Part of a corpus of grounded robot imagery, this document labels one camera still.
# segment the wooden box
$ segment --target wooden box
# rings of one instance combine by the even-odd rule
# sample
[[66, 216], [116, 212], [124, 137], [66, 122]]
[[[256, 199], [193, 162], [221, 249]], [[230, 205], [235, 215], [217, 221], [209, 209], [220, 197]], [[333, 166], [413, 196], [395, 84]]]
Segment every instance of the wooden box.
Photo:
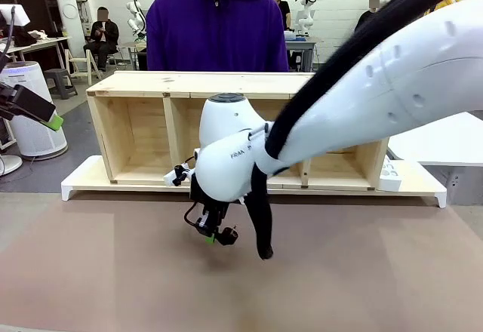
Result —
[[[88, 90], [88, 102], [111, 183], [164, 185], [163, 176], [199, 147], [206, 99], [241, 93], [267, 121], [308, 74], [117, 72]], [[387, 140], [332, 152], [269, 179], [269, 189], [374, 190]]]

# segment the white tower fan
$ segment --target white tower fan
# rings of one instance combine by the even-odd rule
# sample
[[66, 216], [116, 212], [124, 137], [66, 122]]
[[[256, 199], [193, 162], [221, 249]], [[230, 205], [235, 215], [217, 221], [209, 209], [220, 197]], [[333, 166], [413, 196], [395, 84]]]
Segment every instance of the white tower fan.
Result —
[[[69, 50], [72, 56], [74, 58], [85, 58], [84, 30], [82, 29], [81, 18], [78, 13], [77, 2], [75, 0], [57, 0], [57, 3], [63, 27], [71, 37], [67, 42], [69, 43]], [[78, 66], [79, 68], [86, 67], [81, 63]]]
[[[52, 102], [47, 83], [37, 62], [8, 63], [0, 74], [0, 80], [11, 87], [22, 85], [40, 97]], [[57, 157], [67, 151], [67, 141], [62, 128], [53, 131], [38, 122], [23, 116], [10, 121], [17, 139], [20, 154], [25, 159], [36, 161]]]

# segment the black jacket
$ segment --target black jacket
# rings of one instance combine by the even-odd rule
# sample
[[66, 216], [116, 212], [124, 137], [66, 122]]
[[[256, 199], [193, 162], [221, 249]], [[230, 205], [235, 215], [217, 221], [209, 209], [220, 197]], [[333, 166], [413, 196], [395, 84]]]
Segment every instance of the black jacket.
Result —
[[[103, 27], [102, 21], [96, 21], [92, 24], [92, 31], [91, 31], [91, 40], [95, 42], [100, 42], [101, 38], [103, 37], [102, 34], [96, 36], [96, 30], [99, 30]], [[119, 29], [118, 26], [113, 23], [111, 20], [106, 21], [106, 42], [109, 45], [109, 49], [111, 51], [117, 51], [116, 45], [118, 44], [119, 39]]]

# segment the wooden chair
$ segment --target wooden chair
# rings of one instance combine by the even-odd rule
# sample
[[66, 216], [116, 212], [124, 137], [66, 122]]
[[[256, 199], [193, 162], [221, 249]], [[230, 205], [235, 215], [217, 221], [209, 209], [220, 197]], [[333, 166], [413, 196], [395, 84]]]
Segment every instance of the wooden chair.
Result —
[[[74, 67], [74, 73], [70, 72], [70, 63]], [[87, 65], [87, 72], [81, 72], [77, 66], [77, 63], [86, 63]], [[94, 72], [98, 79], [102, 79], [103, 76], [100, 74], [99, 69], [97, 68], [96, 61], [92, 56], [91, 51], [88, 49], [85, 52], [85, 58], [74, 58], [70, 53], [69, 49], [66, 49], [66, 67], [67, 72], [69, 72], [71, 77], [88, 77], [89, 85], [92, 85], [92, 69], [94, 68]]]

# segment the purple hoodie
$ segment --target purple hoodie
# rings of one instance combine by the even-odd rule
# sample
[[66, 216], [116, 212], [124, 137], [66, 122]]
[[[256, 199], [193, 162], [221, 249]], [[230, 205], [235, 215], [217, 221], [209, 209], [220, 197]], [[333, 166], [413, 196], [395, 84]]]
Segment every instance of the purple hoodie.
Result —
[[288, 71], [273, 0], [155, 0], [147, 24], [149, 70]]

